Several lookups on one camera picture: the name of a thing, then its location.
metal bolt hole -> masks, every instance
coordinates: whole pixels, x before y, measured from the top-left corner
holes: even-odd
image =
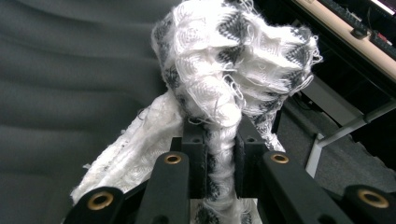
[[[289,158],[284,155],[281,155],[281,154],[272,155],[271,160],[275,161],[277,163],[288,163],[289,162]]]
[[[177,164],[181,161],[181,157],[178,155],[169,155],[165,158],[165,162],[168,164]]]
[[[192,142],[193,143],[201,143],[201,140],[199,138],[193,138]]]
[[[252,137],[249,137],[249,138],[247,139],[247,141],[248,141],[248,142],[256,142],[256,139],[255,139],[255,138],[252,138]]]
[[[87,206],[91,210],[101,210],[109,206],[113,202],[113,200],[114,196],[111,193],[107,191],[102,191],[93,194],[88,201]]]
[[[363,202],[370,204],[372,207],[376,207],[376,208],[389,207],[389,202],[386,198],[368,189],[360,189],[358,191],[358,196]]]

crumpled cloth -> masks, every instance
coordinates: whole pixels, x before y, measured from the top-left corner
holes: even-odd
[[[313,78],[318,38],[305,27],[265,23],[251,1],[190,0],[154,27],[152,47],[169,91],[143,110],[92,164],[72,192],[124,192],[149,178],[156,158],[182,135],[188,118],[205,129],[208,193],[191,203],[191,223],[261,223],[252,200],[236,198],[233,146],[242,114],[270,150],[285,151],[271,133],[276,111]]]

black metal bracket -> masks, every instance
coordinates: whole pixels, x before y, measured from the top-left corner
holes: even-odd
[[[263,223],[394,223],[396,199],[379,189],[351,186],[343,197],[321,188],[291,155],[269,151],[243,118],[235,138],[235,191],[257,198]],[[205,132],[185,122],[183,138],[154,165],[150,180],[127,193],[94,189],[70,211],[64,224],[189,223],[190,199],[206,194]]]

twisted cloth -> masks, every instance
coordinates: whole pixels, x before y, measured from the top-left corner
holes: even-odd
[[[318,38],[305,27],[268,25],[252,1],[182,2],[152,31],[152,47],[169,91],[143,110],[92,164],[72,192],[128,191],[149,178],[156,158],[182,135],[184,118],[202,125],[208,145],[208,190],[191,202],[191,223],[260,223],[252,200],[236,198],[234,138],[247,115],[270,150],[276,111],[313,78]]]

keyboard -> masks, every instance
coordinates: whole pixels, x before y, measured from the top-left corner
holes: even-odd
[[[378,32],[373,32],[370,35],[370,42],[376,45],[379,49],[382,49],[384,53],[388,54],[390,58],[396,61],[396,48],[388,44],[387,41],[383,40],[378,36]]]
[[[328,8],[332,13],[337,15],[341,20],[345,21],[348,25],[355,29],[359,29],[360,31],[367,34],[368,28],[363,25],[358,19],[356,19],[352,14],[346,11],[343,7],[340,7],[333,0],[318,0],[323,6]]]

